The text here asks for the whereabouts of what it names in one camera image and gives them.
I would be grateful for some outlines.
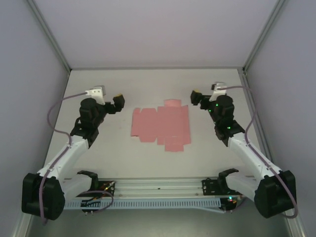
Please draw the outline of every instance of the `purple cable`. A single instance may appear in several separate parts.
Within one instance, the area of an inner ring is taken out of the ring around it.
[[[236,85],[236,86],[229,86],[229,87],[226,87],[226,88],[218,88],[218,90],[229,90],[229,89],[236,89],[236,88],[241,88],[241,89],[245,89],[245,90],[248,90],[250,91],[250,93],[252,94],[252,90],[246,86],[242,86],[242,85]],[[288,219],[294,219],[297,217],[298,215],[298,207],[297,207],[297,204],[296,204],[296,201],[291,193],[291,191],[288,189],[287,185],[284,183],[284,181],[281,179],[281,177],[277,174],[277,172],[272,169],[272,167],[269,166],[269,164],[266,162],[266,160],[256,151],[256,149],[253,148],[253,146],[249,143],[249,139],[248,139],[248,131],[249,131],[249,128],[251,127],[251,125],[253,124],[254,120],[255,120],[255,117],[256,117],[256,114],[257,114],[257,106],[255,104],[255,111],[253,113],[253,116],[251,118],[251,121],[249,123],[249,125],[247,126],[246,130],[245,130],[245,140],[246,140],[246,143],[248,144],[248,147],[254,152],[254,154],[256,154],[256,156],[263,162],[263,164],[265,164],[265,166],[271,170],[271,172],[275,175],[275,177],[278,179],[278,181],[282,184],[282,186],[284,187],[286,193],[288,194],[288,196],[290,197],[292,203],[293,203],[293,206],[294,206],[294,214],[292,216],[286,216],[284,214],[282,214],[284,217],[288,218]]]
[[[92,213],[97,213],[97,212],[101,212],[101,211],[104,211],[105,209],[108,209],[110,206],[112,206],[113,202],[114,202],[114,197],[111,193],[107,192],[107,191],[101,191],[101,190],[95,190],[95,191],[86,191],[86,192],[83,192],[81,194],[106,194],[106,195],[109,195],[112,199],[112,201],[110,202],[110,204],[108,204],[106,207],[103,207],[99,210],[96,210],[96,211],[93,211]]]
[[[65,134],[67,137],[68,137],[68,146],[66,146],[66,148],[63,150],[63,152],[56,158],[56,160],[50,165],[49,169],[47,170],[47,172],[44,174],[42,180],[41,180],[41,183],[40,183],[40,186],[39,186],[39,212],[40,212],[40,218],[41,218],[41,221],[43,223],[43,225],[46,225],[47,223],[47,219],[45,218],[45,215],[44,215],[44,205],[43,205],[43,188],[44,188],[44,183],[45,183],[45,180],[50,172],[50,169],[52,169],[55,164],[60,160],[60,158],[67,152],[67,150],[69,149],[69,147],[71,146],[71,143],[72,143],[72,140],[71,140],[71,136],[69,133],[67,132],[64,132],[64,131],[60,131],[60,130],[57,130],[54,128],[54,126],[51,124],[50,120],[49,120],[49,115],[51,113],[51,111],[59,104],[61,103],[62,101],[64,100],[67,100],[67,99],[71,99],[71,98],[74,98],[74,97],[77,97],[77,96],[81,96],[81,95],[86,95],[86,92],[83,92],[83,93],[79,93],[79,94],[76,94],[76,95],[71,95],[71,96],[67,96],[65,98],[63,98],[62,100],[56,102],[52,107],[50,107],[50,109],[48,110],[47,112],[47,123],[48,125],[51,127],[51,129],[53,129],[55,132],[58,132],[58,133],[62,133],[62,134]]]

